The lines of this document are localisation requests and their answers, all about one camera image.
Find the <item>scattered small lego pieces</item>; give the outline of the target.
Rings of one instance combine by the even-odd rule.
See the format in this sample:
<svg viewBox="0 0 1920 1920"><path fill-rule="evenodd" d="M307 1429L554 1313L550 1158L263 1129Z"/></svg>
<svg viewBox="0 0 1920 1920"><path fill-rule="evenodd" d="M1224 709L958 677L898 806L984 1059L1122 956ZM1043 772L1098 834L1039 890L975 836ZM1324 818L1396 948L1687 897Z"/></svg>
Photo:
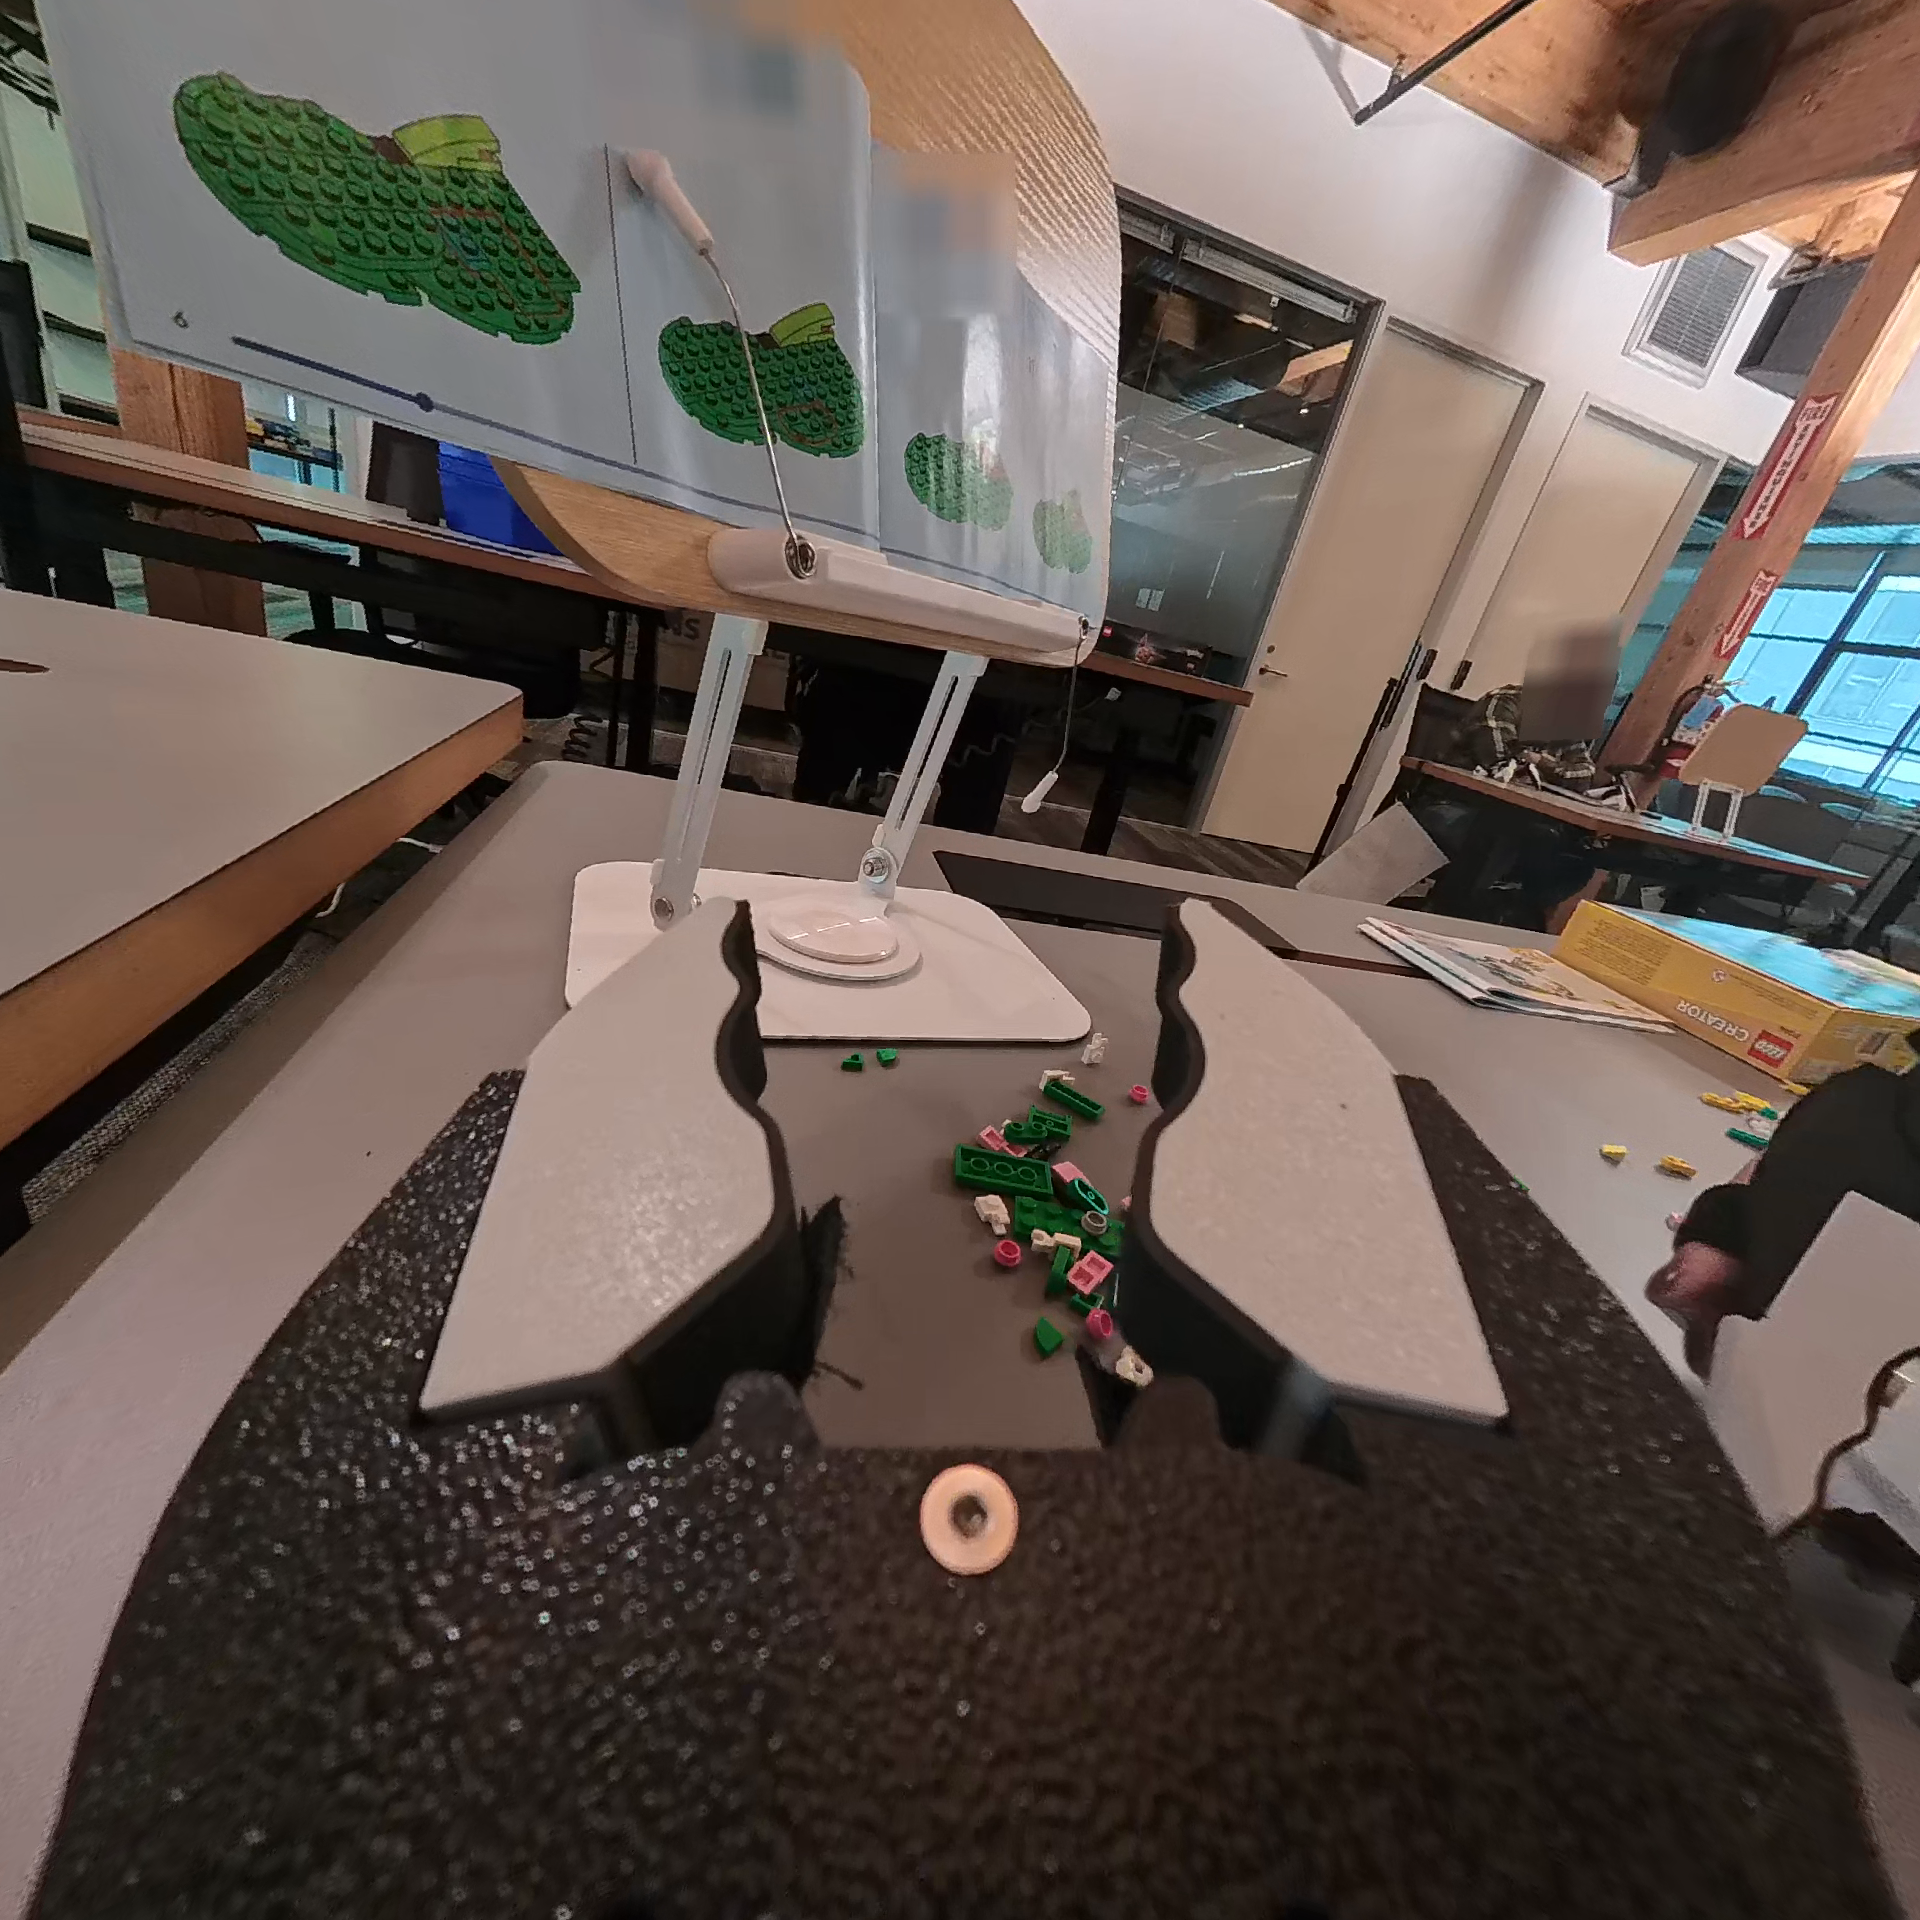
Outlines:
<svg viewBox="0 0 1920 1920"><path fill-rule="evenodd" d="M1672 1203L1666 1222L1676 1225L1694 1198L1749 1172L1783 1116L1779 1094L1704 1087L1602 1135L1595 1163L1611 1170L1620 1191L1635 1179L1666 1194Z"/></svg>

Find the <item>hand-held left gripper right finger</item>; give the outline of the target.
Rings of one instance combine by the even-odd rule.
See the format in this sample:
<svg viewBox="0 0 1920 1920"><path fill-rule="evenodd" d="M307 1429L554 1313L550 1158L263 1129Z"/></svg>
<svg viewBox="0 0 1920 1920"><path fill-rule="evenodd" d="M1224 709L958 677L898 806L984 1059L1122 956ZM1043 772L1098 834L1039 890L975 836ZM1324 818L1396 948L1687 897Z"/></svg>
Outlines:
<svg viewBox="0 0 1920 1920"><path fill-rule="evenodd" d="M1232 903L1162 934L1159 1107L1117 1267L1157 1382L1206 1393L1230 1450L1332 1461L1348 1413L1495 1436L1503 1385L1400 1081Z"/></svg>

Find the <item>white wall vent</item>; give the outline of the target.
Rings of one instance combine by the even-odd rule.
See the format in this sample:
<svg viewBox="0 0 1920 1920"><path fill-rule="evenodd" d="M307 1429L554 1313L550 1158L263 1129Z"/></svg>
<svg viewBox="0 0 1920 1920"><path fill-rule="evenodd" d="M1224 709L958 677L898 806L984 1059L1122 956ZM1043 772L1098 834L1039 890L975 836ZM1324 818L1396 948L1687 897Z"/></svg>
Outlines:
<svg viewBox="0 0 1920 1920"><path fill-rule="evenodd" d="M1704 387L1766 269L1768 258L1747 243L1666 260L1626 337L1623 359L1691 389Z"/></svg>

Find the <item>white paper sheet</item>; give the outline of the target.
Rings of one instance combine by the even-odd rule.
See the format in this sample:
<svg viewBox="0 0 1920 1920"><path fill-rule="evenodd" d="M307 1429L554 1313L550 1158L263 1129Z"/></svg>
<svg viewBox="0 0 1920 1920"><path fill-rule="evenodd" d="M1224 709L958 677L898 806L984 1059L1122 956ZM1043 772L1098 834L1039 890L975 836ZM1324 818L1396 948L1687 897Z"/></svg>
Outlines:
<svg viewBox="0 0 1920 1920"><path fill-rule="evenodd" d="M1366 825L1295 879L1295 891L1366 905L1389 905L1428 883L1448 865L1422 821L1389 803Z"/></svg>

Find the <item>black wall speaker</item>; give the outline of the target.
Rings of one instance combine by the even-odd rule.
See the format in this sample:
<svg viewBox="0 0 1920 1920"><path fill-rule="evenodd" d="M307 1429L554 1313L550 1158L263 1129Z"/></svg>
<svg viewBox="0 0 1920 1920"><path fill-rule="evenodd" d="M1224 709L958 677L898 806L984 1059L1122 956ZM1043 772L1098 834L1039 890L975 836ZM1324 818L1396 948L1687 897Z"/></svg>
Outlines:
<svg viewBox="0 0 1920 1920"><path fill-rule="evenodd" d="M1738 362L1738 374L1796 399L1868 265L1868 258L1830 260L1779 289Z"/></svg>

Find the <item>white door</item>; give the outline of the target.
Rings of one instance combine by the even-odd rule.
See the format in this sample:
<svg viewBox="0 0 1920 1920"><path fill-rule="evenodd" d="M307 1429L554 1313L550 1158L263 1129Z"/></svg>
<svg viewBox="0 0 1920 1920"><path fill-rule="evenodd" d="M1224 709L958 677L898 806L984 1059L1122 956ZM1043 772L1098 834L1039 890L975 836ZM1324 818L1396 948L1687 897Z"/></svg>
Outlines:
<svg viewBox="0 0 1920 1920"><path fill-rule="evenodd" d="M1541 379L1381 323L1340 407L1203 831L1309 852L1472 554Z"/></svg>
<svg viewBox="0 0 1920 1920"><path fill-rule="evenodd" d="M1570 631L1613 636L1626 667L1638 628L1712 482L1724 451L1587 399L1520 529L1456 690L1482 698L1524 682L1542 643Z"/></svg>

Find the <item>blue plastic bin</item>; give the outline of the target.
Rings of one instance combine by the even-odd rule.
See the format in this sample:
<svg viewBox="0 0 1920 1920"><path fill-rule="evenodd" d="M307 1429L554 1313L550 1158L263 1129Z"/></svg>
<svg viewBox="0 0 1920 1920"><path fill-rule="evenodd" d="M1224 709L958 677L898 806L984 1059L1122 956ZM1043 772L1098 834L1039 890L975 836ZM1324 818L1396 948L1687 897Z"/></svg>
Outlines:
<svg viewBox="0 0 1920 1920"><path fill-rule="evenodd" d="M486 452L442 441L439 492L450 532L519 554L559 558L559 549L516 502Z"/></svg>

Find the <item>person's right hand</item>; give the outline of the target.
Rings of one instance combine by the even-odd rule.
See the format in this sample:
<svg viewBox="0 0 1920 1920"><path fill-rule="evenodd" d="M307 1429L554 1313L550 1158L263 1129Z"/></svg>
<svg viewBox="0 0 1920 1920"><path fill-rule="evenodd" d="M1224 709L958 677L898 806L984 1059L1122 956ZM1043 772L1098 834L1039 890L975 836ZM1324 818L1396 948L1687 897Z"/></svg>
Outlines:
<svg viewBox="0 0 1920 1920"><path fill-rule="evenodd" d="M1720 1321L1739 1307L1743 1261L1703 1238L1679 1238L1647 1277L1643 1299L1682 1333L1685 1363L1707 1380Z"/></svg>

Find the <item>stack of paper booklets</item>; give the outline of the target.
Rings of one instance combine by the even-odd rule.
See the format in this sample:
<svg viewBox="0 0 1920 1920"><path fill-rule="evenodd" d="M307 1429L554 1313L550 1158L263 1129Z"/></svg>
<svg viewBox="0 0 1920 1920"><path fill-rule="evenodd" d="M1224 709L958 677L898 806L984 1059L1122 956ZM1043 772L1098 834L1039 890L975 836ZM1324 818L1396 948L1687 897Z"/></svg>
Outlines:
<svg viewBox="0 0 1920 1920"><path fill-rule="evenodd" d="M1357 934L1482 1011L1652 1036L1676 1031L1672 1019L1572 972L1547 950L1463 941L1388 919L1363 919Z"/></svg>

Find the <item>pile of green pink lego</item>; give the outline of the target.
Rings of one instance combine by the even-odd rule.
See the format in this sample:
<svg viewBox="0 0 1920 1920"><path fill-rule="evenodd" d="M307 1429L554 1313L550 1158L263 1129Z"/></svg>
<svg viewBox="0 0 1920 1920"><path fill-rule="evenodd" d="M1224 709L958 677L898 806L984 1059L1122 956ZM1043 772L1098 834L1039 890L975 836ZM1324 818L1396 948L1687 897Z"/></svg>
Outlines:
<svg viewBox="0 0 1920 1920"><path fill-rule="evenodd" d="M951 1150L951 1185L987 1243L987 1259L1019 1277L1035 1303L1023 1333L1031 1359L1078 1359L1119 1399L1142 1394L1154 1367L1122 1321L1119 1257L1131 1229L1130 1182L1101 1131L1122 1108L1142 1117L1142 1085L1094 1081L1109 1043L1092 1033L1076 1065L1039 1069L1027 1105L981 1124Z"/></svg>

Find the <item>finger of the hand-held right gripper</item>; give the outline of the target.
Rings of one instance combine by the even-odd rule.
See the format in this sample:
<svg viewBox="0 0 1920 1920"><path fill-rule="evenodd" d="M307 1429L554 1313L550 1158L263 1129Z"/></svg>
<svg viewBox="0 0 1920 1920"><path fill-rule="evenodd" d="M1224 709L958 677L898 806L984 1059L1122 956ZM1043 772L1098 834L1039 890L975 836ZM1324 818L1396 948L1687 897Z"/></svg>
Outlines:
<svg viewBox="0 0 1920 1920"><path fill-rule="evenodd" d="M1918 1227L1839 1199L1766 1315L1720 1324L1712 1429L1772 1534L1824 1511L1918 1529Z"/></svg>

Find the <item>instruction booklet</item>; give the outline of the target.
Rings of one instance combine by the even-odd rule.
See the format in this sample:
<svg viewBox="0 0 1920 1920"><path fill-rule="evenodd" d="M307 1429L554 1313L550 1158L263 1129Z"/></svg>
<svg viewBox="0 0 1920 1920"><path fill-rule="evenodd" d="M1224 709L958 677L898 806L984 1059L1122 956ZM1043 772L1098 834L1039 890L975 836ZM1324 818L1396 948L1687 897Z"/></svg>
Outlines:
<svg viewBox="0 0 1920 1920"><path fill-rule="evenodd" d="M117 343L613 484L603 4L42 4Z"/></svg>

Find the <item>black square pad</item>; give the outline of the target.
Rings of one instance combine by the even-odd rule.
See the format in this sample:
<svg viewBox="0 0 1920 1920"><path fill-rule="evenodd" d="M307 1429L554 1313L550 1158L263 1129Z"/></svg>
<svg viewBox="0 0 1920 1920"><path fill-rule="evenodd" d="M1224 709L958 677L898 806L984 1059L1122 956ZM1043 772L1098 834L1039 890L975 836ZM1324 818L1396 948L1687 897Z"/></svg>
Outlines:
<svg viewBox="0 0 1920 1920"><path fill-rule="evenodd" d="M1224 911L1262 948L1285 957L1299 957L1306 950L1262 923L1242 903L1221 897L1198 897L1187 887L1114 879L958 851L939 851L933 859L956 894L987 905L1007 921L1100 930L1115 938L1157 941L1174 908L1187 901L1200 901Z"/></svg>

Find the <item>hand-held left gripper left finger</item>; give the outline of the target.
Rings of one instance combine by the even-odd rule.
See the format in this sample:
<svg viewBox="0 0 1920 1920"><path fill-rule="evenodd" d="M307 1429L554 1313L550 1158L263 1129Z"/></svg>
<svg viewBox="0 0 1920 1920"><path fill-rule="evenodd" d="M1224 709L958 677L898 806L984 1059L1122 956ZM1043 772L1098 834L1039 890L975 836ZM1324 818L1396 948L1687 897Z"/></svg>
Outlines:
<svg viewBox="0 0 1920 1920"><path fill-rule="evenodd" d="M739 1377L802 1390L829 1282L773 1116L752 911L706 901L539 1039L418 1409L596 1411L628 1452L700 1437Z"/></svg>

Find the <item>yellow cardboard box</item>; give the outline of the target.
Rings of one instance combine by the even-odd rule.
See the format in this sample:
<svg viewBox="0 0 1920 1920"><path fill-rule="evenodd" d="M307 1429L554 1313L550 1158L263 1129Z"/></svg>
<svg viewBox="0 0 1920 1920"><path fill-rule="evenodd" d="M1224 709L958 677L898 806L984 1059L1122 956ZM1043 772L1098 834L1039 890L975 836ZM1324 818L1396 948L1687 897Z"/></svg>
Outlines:
<svg viewBox="0 0 1920 1920"><path fill-rule="evenodd" d="M1918 1062L1918 975L1853 950L1582 903L1551 956L1779 1084Z"/></svg>

